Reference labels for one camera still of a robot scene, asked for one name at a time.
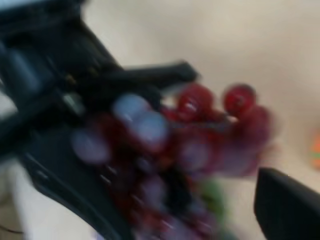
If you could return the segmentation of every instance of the white surface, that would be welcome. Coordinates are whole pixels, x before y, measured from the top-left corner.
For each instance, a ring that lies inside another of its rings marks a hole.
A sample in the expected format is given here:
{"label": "white surface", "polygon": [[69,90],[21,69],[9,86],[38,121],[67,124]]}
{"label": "white surface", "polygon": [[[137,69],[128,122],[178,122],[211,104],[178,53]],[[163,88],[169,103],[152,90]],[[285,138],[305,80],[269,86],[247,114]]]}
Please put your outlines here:
{"label": "white surface", "polygon": [[[275,165],[320,191],[308,148],[320,127],[320,2],[316,0],[92,0],[90,27],[122,65],[185,59],[219,95],[252,84],[282,126]],[[89,240],[90,228],[12,174],[32,240]],[[230,224],[243,240],[263,240],[253,214],[254,180],[223,180]]]}

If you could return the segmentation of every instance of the grape cluster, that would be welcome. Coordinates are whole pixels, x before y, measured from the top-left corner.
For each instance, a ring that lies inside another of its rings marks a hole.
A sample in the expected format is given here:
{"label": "grape cluster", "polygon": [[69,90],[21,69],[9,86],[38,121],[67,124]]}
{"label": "grape cluster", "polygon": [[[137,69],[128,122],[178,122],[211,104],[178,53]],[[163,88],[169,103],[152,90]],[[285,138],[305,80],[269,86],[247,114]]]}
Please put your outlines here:
{"label": "grape cluster", "polygon": [[137,240],[213,239],[221,226],[197,186],[214,174],[257,170],[271,138],[271,113],[246,84],[224,93],[225,112],[215,102],[197,83],[160,112],[129,93],[72,135],[74,153],[96,167]]}

